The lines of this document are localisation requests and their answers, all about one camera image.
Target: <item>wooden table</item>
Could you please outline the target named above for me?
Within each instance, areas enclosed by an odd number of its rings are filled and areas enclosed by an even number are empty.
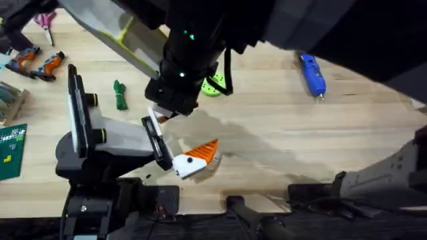
[[[55,174],[55,147],[70,130],[69,63],[77,66],[87,92],[98,93],[106,117],[140,124],[147,115],[148,78],[64,11],[57,12],[51,27],[55,47],[48,46],[38,25],[31,22],[24,29],[43,50],[33,69],[58,51],[66,54],[57,80],[46,83],[9,70],[0,75],[31,92],[16,121],[28,123],[21,176],[0,182],[0,217],[60,216],[68,183]],[[320,59],[328,85],[321,102],[308,95],[291,51],[259,43],[232,60],[232,96],[201,94],[195,113],[163,125],[174,153],[218,138],[221,158],[185,181],[155,163],[128,174],[149,185],[179,185],[180,213],[220,213],[227,195],[244,195],[258,211],[288,211],[284,197],[290,183],[328,182],[339,171],[366,167],[391,155],[427,123],[406,97]],[[128,111],[115,109],[115,79],[127,86]]]

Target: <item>blue glue gun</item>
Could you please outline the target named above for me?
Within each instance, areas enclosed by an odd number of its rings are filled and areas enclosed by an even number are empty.
[[[320,73],[320,67],[313,56],[305,53],[297,53],[298,58],[301,62],[302,73],[306,79],[308,89],[314,97],[320,97],[323,99],[326,92],[326,83],[322,74]]]

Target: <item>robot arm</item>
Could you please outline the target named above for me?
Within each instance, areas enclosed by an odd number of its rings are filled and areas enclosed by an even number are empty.
[[[56,173],[72,182],[112,181],[151,161],[165,171],[173,168],[185,179],[206,167],[216,152],[215,140],[174,157],[151,107],[142,125],[104,117],[97,94],[85,92],[82,77],[71,64],[68,91],[71,132],[58,143]]]
[[[243,54],[258,41],[321,57],[427,103],[427,82],[423,80],[427,27],[422,12],[427,3],[422,0],[58,2],[86,28],[100,22],[100,15],[108,21],[106,25],[126,25],[123,20],[129,20],[129,15],[136,19],[142,33],[132,38],[143,45],[143,57],[136,59],[137,53],[131,53],[125,58],[151,77],[145,96],[167,117],[191,114],[203,80],[215,74],[216,61],[224,50],[228,88],[212,85],[231,94],[231,49]],[[56,5],[52,0],[32,0],[11,9],[3,16],[3,32],[23,26],[32,15]],[[150,31],[160,25],[171,29],[168,38]],[[118,33],[117,39],[123,41],[123,35]],[[123,50],[122,43],[107,44],[125,55],[131,49]]]

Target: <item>pink scissors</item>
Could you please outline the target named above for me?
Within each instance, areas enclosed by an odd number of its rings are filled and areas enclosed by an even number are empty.
[[[51,46],[53,46],[53,40],[52,40],[52,36],[49,28],[51,26],[51,21],[55,16],[56,16],[56,13],[53,11],[48,14],[45,14],[45,13],[38,14],[33,18],[34,22],[36,22],[38,25],[41,26],[41,28],[43,28],[46,34],[46,38]]]

